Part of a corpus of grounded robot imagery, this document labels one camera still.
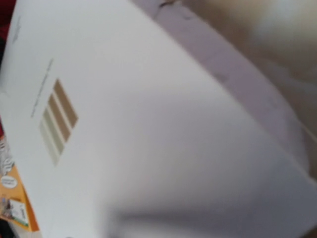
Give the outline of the red student backpack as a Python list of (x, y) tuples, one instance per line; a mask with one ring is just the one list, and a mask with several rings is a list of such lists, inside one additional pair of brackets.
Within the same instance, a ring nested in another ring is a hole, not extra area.
[(0, 0), (0, 38), (7, 39), (16, 0)]

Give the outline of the white book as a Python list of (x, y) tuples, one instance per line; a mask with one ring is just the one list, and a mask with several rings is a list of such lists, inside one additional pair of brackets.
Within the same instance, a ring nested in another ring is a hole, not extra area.
[(128, 0), (19, 0), (0, 115), (45, 238), (301, 238), (317, 184)]

